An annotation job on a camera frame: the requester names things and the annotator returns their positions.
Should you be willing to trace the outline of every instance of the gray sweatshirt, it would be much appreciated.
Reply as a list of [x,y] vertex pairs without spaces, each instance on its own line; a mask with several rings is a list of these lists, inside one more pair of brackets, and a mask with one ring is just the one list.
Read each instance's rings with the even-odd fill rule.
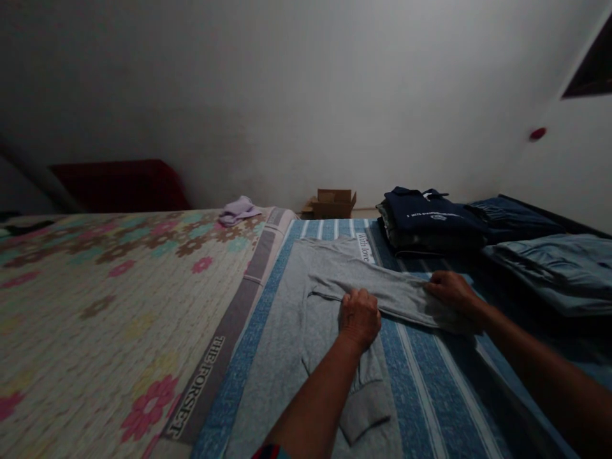
[[[293,244],[251,365],[226,456],[250,457],[332,346],[342,297],[368,289],[381,312],[454,333],[474,325],[423,289],[424,281],[358,259],[355,239]],[[340,417],[334,457],[401,457],[389,373],[379,337],[363,354]]]

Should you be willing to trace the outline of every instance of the lavender cloth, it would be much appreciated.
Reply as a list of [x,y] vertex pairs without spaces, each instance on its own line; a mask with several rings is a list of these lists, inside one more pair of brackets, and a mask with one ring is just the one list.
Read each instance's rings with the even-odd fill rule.
[[259,215],[260,210],[253,205],[250,199],[246,196],[241,196],[240,199],[227,204],[223,208],[223,212],[219,216],[219,223],[225,227],[234,226],[240,223],[245,218]]

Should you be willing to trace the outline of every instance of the red object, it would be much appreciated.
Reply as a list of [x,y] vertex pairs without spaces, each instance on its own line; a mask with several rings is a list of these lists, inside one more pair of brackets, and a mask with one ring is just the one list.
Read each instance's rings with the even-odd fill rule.
[[160,159],[49,166],[88,212],[189,210],[179,175]]
[[531,135],[529,136],[529,140],[534,142],[536,140],[540,140],[542,137],[544,137],[544,135],[546,135],[546,128],[540,127],[539,129],[536,129],[531,133]]

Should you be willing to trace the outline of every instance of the dark window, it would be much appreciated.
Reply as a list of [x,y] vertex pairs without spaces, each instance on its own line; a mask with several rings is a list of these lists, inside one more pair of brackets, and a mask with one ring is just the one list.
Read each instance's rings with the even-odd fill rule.
[[612,16],[591,46],[563,97],[612,93]]

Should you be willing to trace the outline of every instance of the stack of folded clothes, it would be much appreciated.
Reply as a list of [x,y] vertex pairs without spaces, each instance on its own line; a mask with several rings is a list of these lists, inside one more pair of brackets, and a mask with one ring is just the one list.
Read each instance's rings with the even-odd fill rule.
[[465,206],[489,227],[487,244],[565,233],[563,226],[509,199],[490,198]]
[[447,254],[474,250],[486,243],[489,229],[463,205],[445,199],[446,193],[424,193],[395,187],[376,208],[381,231],[395,256]]
[[508,268],[566,317],[612,314],[612,240],[552,235],[504,242],[483,254]]

